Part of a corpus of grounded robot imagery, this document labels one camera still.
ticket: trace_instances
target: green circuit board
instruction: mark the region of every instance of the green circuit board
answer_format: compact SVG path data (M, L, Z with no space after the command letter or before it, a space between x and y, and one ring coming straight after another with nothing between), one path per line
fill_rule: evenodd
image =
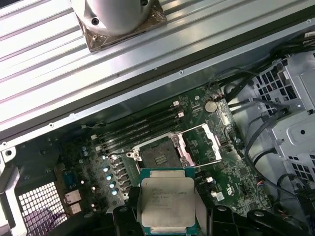
M263 187L257 186L257 179L252 170L241 157L244 144L241 141L233 116L224 99L221 99L219 89L209 89L205 86L190 90L179 96L167 99L161 103L146 108L140 112L122 118L112 123L101 122L90 128L88 135L63 144L63 162L65 170L74 175L75 187L81 179L89 185L82 189L82 205L86 211L91 211L91 203L99 202L99 210L121 205L127 199L127 189L120 188L121 175L114 171L114 160L123 164L125 178L130 185L139 184L139 168L145 162L135 162L127 158L126 154L109 155L131 150L135 145L151 140L168 132L182 132L200 124L208 124L221 144L222 161L217 164L196 168L196 185L200 195L209 201L226 205L240 215L254 208L269 209L270 203ZM207 102L215 103L213 107L206 107ZM215 160L212 142L207 138L202 128L196 128L183 135L187 152L190 153L195 165L207 164ZM164 140L157 140L157 145ZM110 171L103 168L110 166ZM108 181L107 175L113 175ZM206 179L212 177L214 181L208 183ZM109 188L111 182L116 182L119 188L117 195L112 195ZM91 191L96 184L97 191Z

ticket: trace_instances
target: motherboard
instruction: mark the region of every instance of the motherboard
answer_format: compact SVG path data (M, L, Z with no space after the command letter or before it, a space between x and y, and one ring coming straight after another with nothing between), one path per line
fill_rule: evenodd
M194 168L204 201L243 216L270 208L262 182L242 158L244 143L218 88L202 86L82 128L89 134L63 143L60 158L66 202L79 199L81 211L123 205L130 188L139 186L141 168Z

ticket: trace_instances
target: screw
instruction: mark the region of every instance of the screw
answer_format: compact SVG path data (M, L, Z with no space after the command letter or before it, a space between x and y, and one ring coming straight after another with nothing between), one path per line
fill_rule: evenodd
M92 25L97 26L99 23L99 19L98 18L93 18L92 19Z
M263 217L264 216L264 213L260 212L260 211L255 211L254 213L255 216L258 216L258 217Z
M219 211L226 211L226 208L224 206L218 206Z
M141 5L146 6L148 4L148 0L141 0Z

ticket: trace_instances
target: wire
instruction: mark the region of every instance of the wire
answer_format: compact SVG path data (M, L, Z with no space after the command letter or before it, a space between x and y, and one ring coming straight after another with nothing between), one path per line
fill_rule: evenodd
M247 129L246 129L246 132L245 132L246 137L248 137L248 132L249 132L249 130L250 130L251 125L252 125L253 123L255 123L256 121L260 120L261 118L262 118L262 116L256 117L255 119L253 119L252 121L250 121L250 122L248 123Z
M51 228L52 228L54 222L55 222L56 220L58 220L62 215L71 216L71 215L70 215L69 213L67 213L67 212L63 212L63 213L60 213L59 215L57 215L57 217L56 217L55 219L53 219L53 221L52 221L52 222L50 223L50 225L48 226L48 229L47 229L47 231L46 231L46 233L45 233L45 236L47 236L48 233L51 231Z
M231 105L228 105L229 108L232 108L232 107L238 107L238 106L242 106L244 104L248 104L250 103L251 101L249 99L246 99L244 101L241 101L241 102L238 102L238 103L233 103Z
M267 120L266 122L264 122L258 129L257 131L252 135L249 143L247 144L246 148L245 148L245 153L244 153L244 158L246 163L248 164L248 166L257 173L257 175L264 180L264 182L290 196L295 197L295 195L279 186L277 186L276 184L274 184L273 182L271 182L269 179L267 179L253 164L250 156L249 156L249 151L251 149L251 147L253 146L254 142L257 140L257 138L260 136L260 134L272 123L274 123L277 119L279 119L280 117L282 117L284 115L284 111L278 111L276 112L271 118L269 118L269 120Z
M253 161L253 164L256 165L257 162L265 155L267 154L270 154L270 153L274 153L274 154L277 154L277 151L275 148L272 148L272 149L269 149L269 150L266 150L266 151L263 151L261 154L259 154L256 159Z
M228 72L230 72L230 71L233 71L233 70L241 71L241 72L243 72L244 74L251 74L251 75L254 75L254 76L257 75L256 72L253 72L253 71L250 71L250 70L246 70L246 69L243 69L243 68L235 67L235 66L234 66L234 67L230 67L230 68L228 68L228 69L226 69L226 70L220 72L219 74L215 75L215 76L213 77L213 79L211 80L211 82L208 84L207 87L209 88L213 83L215 83L217 80L219 80L221 76L223 76L224 74L226 74L226 73L228 73Z
M315 37L305 37L304 34L288 41L283 44L280 44L273 48L270 51L270 56L263 60L262 63L259 64L258 67L251 69L252 72L259 74L259 71L264 71L268 67L271 66L272 62L276 59L285 58L287 55L301 53L301 52L309 52L315 50ZM242 75L235 75L234 79L228 78L220 84L222 86L224 83L228 81L228 83L233 82L241 77L245 77L246 75L243 73ZM236 97L243 88L252 80L252 76L245 77L229 94L226 95L226 101L229 103L234 97Z
M296 198L284 198L284 199L279 199L279 200L276 200L274 202L274 204L272 205L272 211L274 213L279 213L279 211L277 210L277 205L280 203L280 202L288 202L288 201L292 201L292 200L297 200Z
M249 99L246 99L246 100L238 102L238 103L230 104L230 105L228 105L228 107L229 108L238 107L238 106L241 106L241 105L244 105L244 104L248 104L250 102L251 101ZM274 103L274 102L270 102L270 101L266 101L266 100L263 100L263 99L260 99L260 98L253 98L253 102L261 102L261 103L263 103L265 105L268 105L268 106L271 106L271 107L275 107L277 109L283 109L283 108L287 107L287 106L284 106L284 105L281 105L281 104L277 104L277 103Z
M283 180L286 178L286 177L292 177L292 178L296 178L298 179L299 181L301 181L301 183L304 185L304 187L308 190L310 190L310 186L307 184L307 182L302 179L301 177L299 176L296 176L294 174L283 174L282 176L279 177L278 181L277 181L277 186L281 187L282 185L282 182ZM278 202L279 200L281 199L281 192L280 191L277 191L277 199L276 199L276 202Z
M253 98L253 100L254 100L254 102L261 102L261 103L263 103L265 105L277 108L278 110L287 107L285 105L281 105L281 104L277 104L277 103L274 103L274 102L266 101L266 100L263 100L263 99L260 99L260 98Z

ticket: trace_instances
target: mesh grille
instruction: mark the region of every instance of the mesh grille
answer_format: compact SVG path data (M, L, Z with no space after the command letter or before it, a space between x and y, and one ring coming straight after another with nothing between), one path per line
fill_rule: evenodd
M312 174L311 174L309 167L304 166L304 165L300 165L297 163L291 163L291 164L292 164L292 167L294 168L297 176L299 176L305 180L314 182L314 179L312 177Z
M288 73L286 71L279 72L276 66L257 76L255 87L261 99L265 101L286 103L297 98ZM268 105L265 107L271 116L276 112L275 108Z
M53 182L22 194L19 201L27 236L44 236L67 219Z

